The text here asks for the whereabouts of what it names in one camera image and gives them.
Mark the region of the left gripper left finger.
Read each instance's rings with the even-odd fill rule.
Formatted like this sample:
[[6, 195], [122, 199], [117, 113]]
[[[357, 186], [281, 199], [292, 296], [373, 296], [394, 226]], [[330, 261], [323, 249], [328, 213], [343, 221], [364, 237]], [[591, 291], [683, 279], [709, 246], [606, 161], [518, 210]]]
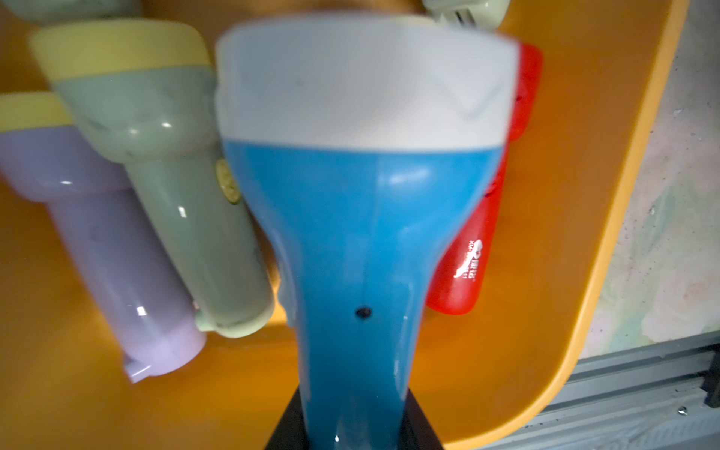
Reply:
[[265, 450], [308, 450], [309, 439], [303, 418], [300, 390], [294, 395], [270, 436]]

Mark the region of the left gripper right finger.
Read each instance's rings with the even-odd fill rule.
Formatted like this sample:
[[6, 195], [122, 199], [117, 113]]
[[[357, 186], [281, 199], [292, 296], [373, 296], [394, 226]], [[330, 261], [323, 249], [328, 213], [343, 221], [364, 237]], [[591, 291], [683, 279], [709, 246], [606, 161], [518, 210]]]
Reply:
[[399, 450], [443, 449], [413, 392], [408, 391], [399, 433]]

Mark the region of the red flashlight plain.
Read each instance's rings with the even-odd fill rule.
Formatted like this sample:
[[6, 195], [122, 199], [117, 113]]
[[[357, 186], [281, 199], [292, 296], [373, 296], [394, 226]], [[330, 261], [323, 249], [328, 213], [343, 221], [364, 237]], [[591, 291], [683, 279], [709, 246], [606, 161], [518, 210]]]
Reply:
[[[507, 141], [521, 138], [530, 121], [540, 84], [544, 58], [533, 45], [522, 43], [519, 52], [519, 78], [516, 102]], [[438, 264], [427, 293], [426, 306], [446, 315], [463, 315], [476, 304], [491, 255], [503, 196], [506, 161], [499, 170], [456, 239]]]

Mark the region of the blue flashlight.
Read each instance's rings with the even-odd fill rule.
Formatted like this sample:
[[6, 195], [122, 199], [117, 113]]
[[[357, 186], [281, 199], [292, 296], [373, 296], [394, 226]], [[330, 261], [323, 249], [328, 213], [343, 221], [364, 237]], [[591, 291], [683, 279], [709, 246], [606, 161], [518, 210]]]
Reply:
[[519, 43], [375, 13], [217, 42], [226, 158], [279, 264], [313, 449], [394, 449], [433, 273], [503, 157]]

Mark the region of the green flashlight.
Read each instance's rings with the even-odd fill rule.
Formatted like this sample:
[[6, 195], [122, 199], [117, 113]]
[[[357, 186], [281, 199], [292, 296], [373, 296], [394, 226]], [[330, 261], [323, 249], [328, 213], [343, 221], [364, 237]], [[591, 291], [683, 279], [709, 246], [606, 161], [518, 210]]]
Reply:
[[427, 14], [439, 24], [496, 30], [509, 9], [510, 0], [423, 0]]
[[42, 26], [144, 15], [142, 2], [135, 0], [3, 0], [2, 4], [24, 21]]
[[192, 26], [146, 18], [51, 25], [30, 50], [82, 136], [122, 165], [195, 301], [196, 323], [229, 339], [262, 329], [274, 293], [227, 168], [216, 75]]

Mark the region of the purple flashlight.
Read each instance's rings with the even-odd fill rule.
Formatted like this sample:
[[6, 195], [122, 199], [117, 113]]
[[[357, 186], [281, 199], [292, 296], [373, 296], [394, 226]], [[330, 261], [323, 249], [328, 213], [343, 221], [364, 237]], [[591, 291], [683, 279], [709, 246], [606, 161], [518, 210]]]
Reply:
[[1, 174], [47, 206], [115, 339], [131, 382], [191, 362], [206, 345], [191, 295], [125, 170], [86, 142], [49, 91], [1, 97]]

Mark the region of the yellow plastic storage tray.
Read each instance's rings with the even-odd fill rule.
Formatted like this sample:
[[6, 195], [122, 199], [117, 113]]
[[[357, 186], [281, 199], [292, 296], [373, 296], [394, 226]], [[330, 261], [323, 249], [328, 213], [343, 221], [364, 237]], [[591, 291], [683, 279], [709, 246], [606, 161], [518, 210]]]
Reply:
[[[411, 388], [449, 449], [520, 429], [575, 367], [683, 29], [684, 1], [514, 1], [540, 48], [531, 122], [509, 151], [475, 309], [428, 312]], [[132, 384], [41, 204], [1, 189], [1, 446], [261, 449], [298, 385], [294, 333], [211, 336]]]

